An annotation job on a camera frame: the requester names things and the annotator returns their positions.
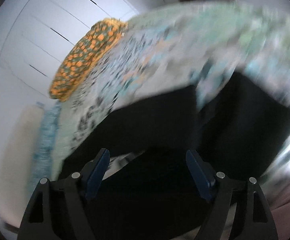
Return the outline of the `teal floral pillow near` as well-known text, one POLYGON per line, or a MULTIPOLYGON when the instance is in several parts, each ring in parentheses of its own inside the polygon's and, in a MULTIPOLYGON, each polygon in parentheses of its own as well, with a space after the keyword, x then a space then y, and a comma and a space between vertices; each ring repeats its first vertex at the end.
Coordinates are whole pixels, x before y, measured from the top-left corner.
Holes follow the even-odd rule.
POLYGON ((31 161, 30 177, 27 184, 29 195, 33 193, 42 178, 51 178, 52 151, 58 131, 58 119, 61 111, 60 102, 44 112, 39 128, 38 140, 31 161))

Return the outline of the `orange floral folded quilt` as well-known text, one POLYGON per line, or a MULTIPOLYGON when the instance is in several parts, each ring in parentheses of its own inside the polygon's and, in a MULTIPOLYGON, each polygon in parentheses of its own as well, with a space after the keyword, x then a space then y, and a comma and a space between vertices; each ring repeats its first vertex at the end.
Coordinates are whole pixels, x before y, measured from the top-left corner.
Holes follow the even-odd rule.
POLYGON ((74 45, 50 84, 51 99, 66 101, 85 80, 97 62, 123 37, 128 23, 105 18, 95 23, 74 45))

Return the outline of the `floral bed sheet mattress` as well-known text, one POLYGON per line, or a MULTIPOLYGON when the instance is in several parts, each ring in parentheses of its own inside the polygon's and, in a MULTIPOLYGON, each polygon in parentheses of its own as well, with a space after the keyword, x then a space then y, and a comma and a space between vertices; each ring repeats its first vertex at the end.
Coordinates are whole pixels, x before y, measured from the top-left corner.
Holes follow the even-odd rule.
MULTIPOLYGON (((290 107, 290 15, 241 2, 188 2, 132 18, 61 104, 52 177, 111 111, 186 85, 196 87, 202 108, 234 71, 290 107)), ((290 176, 290 136, 265 175, 290 176)))

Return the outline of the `black pants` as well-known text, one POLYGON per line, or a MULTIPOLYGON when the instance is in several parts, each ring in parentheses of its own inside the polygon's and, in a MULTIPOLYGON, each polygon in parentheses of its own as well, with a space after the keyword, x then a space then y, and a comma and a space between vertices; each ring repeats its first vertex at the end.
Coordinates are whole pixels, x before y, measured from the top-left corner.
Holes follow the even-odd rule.
POLYGON ((234 73, 196 109, 193 86, 110 113, 69 155, 59 177, 79 171, 106 148, 136 158, 102 181, 87 214, 96 239, 172 239, 199 227, 208 203, 185 161, 195 150, 229 178, 259 178, 290 135, 290 108, 234 73))

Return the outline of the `beige padded headboard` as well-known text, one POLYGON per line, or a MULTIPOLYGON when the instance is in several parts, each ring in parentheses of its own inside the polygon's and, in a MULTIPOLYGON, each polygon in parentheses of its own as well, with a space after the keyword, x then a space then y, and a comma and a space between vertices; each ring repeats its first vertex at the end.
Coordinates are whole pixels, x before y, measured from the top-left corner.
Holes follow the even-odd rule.
POLYGON ((28 182, 44 110, 26 106, 18 117, 0 162, 0 217, 19 227, 28 204, 28 182))

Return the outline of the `white wardrobe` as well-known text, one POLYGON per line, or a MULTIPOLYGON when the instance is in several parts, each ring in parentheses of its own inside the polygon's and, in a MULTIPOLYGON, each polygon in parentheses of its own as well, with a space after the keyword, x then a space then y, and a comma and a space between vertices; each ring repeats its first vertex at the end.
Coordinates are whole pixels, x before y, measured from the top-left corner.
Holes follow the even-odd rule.
POLYGON ((58 67, 96 22, 135 14, 125 0, 29 0, 9 31, 0 64, 47 96, 58 67))

